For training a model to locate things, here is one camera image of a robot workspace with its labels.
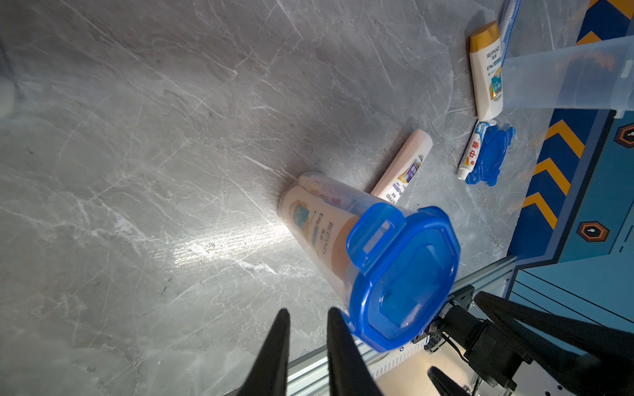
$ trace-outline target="gold bottle cap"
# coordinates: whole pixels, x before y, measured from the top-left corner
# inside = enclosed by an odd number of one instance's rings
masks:
[[[482,26],[471,34],[469,52],[474,53],[488,47],[500,38],[498,22],[493,21]]]

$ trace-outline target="tube cap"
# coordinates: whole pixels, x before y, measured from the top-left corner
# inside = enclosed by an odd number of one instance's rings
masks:
[[[467,169],[458,169],[458,178],[459,180],[466,180],[467,176],[469,176],[471,172]]]
[[[469,52],[478,52],[490,46],[499,38],[500,29],[498,28],[498,22],[489,22],[471,34]]]

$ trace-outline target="toothpaste tube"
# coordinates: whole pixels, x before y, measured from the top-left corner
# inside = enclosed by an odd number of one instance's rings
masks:
[[[458,178],[460,180],[465,180],[471,171],[473,171],[474,167],[476,167],[477,157],[480,155],[482,140],[484,139],[486,129],[495,124],[495,120],[480,121],[476,123],[474,132],[471,134],[471,139],[469,139],[469,144],[465,149],[465,154],[462,156],[462,160],[458,166]]]

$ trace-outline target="black cable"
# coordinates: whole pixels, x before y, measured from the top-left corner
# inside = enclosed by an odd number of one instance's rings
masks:
[[[458,355],[460,356],[460,358],[462,359],[462,361],[464,361],[464,362],[466,362],[467,364],[469,364],[469,361],[468,361],[467,359],[465,359],[465,357],[462,355],[462,353],[460,353],[460,349],[458,349],[458,347],[456,346],[456,344],[454,344],[454,343],[453,343],[453,341],[451,341],[451,340],[449,339],[449,337],[447,337],[444,333],[440,333],[440,335],[441,335],[441,337],[443,337],[443,338],[444,338],[444,340],[445,340],[445,341],[446,341],[449,345],[451,345],[451,346],[452,346],[452,347],[456,350],[456,352],[458,352]]]

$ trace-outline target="small toothpaste tube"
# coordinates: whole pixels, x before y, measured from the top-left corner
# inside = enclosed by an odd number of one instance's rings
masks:
[[[370,194],[395,204],[432,146],[432,138],[426,132],[420,129],[412,132]]]
[[[475,124],[471,139],[469,139],[469,144],[458,166],[458,178],[460,180],[466,180],[467,176],[473,171],[476,166],[477,157],[480,155],[486,129],[495,124],[495,120],[480,121]]]

